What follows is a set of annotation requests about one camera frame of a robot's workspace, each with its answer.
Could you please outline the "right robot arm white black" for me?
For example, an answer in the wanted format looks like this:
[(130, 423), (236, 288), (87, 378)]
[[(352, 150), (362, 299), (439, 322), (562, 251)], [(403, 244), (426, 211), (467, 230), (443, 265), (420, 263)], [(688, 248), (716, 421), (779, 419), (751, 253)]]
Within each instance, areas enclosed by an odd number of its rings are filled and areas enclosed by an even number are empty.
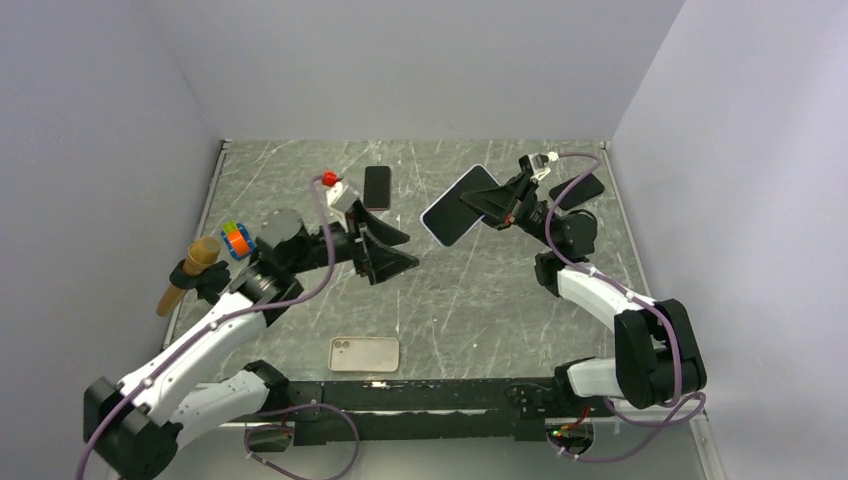
[(575, 209), (555, 212), (536, 195), (538, 184), (522, 173), (504, 185), (461, 194), (460, 201), (497, 230), (519, 227), (549, 252), (535, 258), (538, 283), (575, 303), (614, 336), (611, 358), (560, 365), (551, 390), (553, 406), (572, 416), (590, 399), (623, 399), (645, 409), (702, 390), (707, 373), (685, 306), (657, 301), (614, 281), (590, 263), (598, 233), (596, 216)]

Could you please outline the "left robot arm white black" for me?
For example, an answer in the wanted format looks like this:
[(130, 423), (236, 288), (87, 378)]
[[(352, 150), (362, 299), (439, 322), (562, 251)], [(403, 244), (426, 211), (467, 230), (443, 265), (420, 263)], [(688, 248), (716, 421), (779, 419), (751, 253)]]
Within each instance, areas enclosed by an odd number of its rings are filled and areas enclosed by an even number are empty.
[(292, 406), (288, 379), (264, 361), (208, 387), (217, 363), (268, 329), (290, 307), (311, 298), (299, 275), (332, 274), (351, 262), (371, 284), (419, 265), (405, 253), (406, 233), (369, 213), (359, 201), (342, 222), (307, 230), (290, 208), (273, 211), (249, 264), (190, 330), (118, 382), (99, 379), (84, 394), (86, 455), (100, 456), (124, 479), (153, 479), (192, 441), (243, 416), (279, 417)]

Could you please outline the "white phone case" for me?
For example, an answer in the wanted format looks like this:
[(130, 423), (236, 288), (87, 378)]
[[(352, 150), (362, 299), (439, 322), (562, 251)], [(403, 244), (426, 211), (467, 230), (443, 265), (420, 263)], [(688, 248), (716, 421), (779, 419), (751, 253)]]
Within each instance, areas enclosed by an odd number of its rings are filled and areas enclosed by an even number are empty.
[(333, 372), (391, 373), (399, 364), (400, 342), (394, 337), (336, 337), (330, 344)]

